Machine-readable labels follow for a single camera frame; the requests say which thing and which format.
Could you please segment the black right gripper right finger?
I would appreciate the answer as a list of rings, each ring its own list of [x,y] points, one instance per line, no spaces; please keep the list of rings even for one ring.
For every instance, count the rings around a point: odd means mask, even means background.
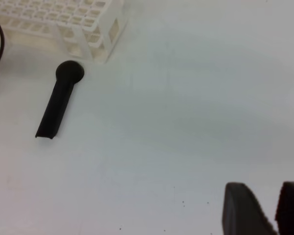
[[[294,235],[294,182],[283,183],[275,220],[280,235]]]

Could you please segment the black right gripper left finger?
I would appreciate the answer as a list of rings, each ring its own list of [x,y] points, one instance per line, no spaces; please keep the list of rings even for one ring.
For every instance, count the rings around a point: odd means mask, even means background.
[[[237,182],[225,186],[222,230],[225,235],[277,234],[251,189]]]

